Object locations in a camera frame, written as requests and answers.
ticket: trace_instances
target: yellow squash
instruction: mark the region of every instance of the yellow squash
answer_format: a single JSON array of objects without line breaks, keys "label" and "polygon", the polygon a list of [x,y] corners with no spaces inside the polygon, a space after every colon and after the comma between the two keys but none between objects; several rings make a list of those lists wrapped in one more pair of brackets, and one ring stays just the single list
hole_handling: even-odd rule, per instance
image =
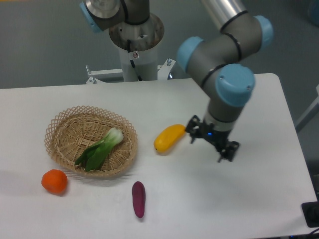
[{"label": "yellow squash", "polygon": [[154,147],[159,153],[168,151],[185,134],[185,126],[174,124],[164,129],[154,141]]}]

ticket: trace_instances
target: robotic arm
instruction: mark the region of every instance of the robotic arm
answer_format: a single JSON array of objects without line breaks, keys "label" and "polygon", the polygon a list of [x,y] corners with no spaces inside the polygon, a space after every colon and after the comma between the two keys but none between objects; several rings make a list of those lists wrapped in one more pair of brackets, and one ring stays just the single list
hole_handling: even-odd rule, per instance
[{"label": "robotic arm", "polygon": [[177,62],[210,97],[203,122],[197,116],[186,131],[213,144],[221,159],[232,161],[238,142],[228,136],[255,86],[254,74],[235,64],[268,46],[273,39],[271,23],[252,17],[240,0],[202,0],[221,36],[211,42],[199,37],[186,40]]},{"label": "robotic arm", "polygon": [[[273,28],[266,18],[252,17],[240,0],[202,3],[221,35],[210,42],[191,37],[177,52],[179,65],[210,97],[203,122],[193,116],[186,132],[192,137],[191,143],[203,138],[214,145],[221,155],[219,161],[232,161],[239,143],[229,141],[228,136],[255,86],[252,71],[236,62],[268,46]],[[128,52],[148,50],[161,40],[155,33],[162,28],[151,27],[154,17],[149,0],[86,0],[80,7],[94,32],[124,24],[119,36],[122,48],[128,43]]]}]

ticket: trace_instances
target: cable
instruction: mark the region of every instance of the cable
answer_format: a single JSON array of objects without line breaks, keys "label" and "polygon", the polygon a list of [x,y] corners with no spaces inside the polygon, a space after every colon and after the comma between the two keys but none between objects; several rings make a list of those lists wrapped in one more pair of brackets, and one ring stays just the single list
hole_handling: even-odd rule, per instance
[{"label": "cable", "polygon": [[[131,52],[131,40],[128,40],[128,53]],[[135,66],[135,63],[134,63],[134,60],[130,60],[130,63],[131,63],[131,66],[133,67],[134,71],[135,71],[135,74],[138,78],[138,81],[143,81],[141,75],[139,74],[138,70],[136,69],[136,66]]]},{"label": "cable", "polygon": [[314,231],[312,231],[311,233],[309,233],[309,235],[312,235],[312,234],[314,234],[314,233],[316,233],[316,232],[318,232],[319,231],[319,228],[317,228],[316,230],[314,230]]}]

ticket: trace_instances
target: white table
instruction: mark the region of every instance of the white table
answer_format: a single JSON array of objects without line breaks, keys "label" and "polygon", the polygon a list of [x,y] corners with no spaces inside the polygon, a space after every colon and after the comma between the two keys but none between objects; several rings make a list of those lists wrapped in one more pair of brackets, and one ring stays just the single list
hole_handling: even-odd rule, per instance
[{"label": "white table", "polygon": [[[304,234],[301,203],[316,196],[276,75],[257,84],[230,139],[233,162],[204,140],[182,139],[168,156],[153,141],[164,128],[197,114],[208,97],[191,80],[0,90],[1,239],[248,239]],[[139,152],[126,176],[83,179],[68,173],[63,197],[47,193],[42,175],[60,168],[44,135],[60,111],[90,105],[126,117]],[[146,188],[146,214],[132,206],[132,185]]]}]

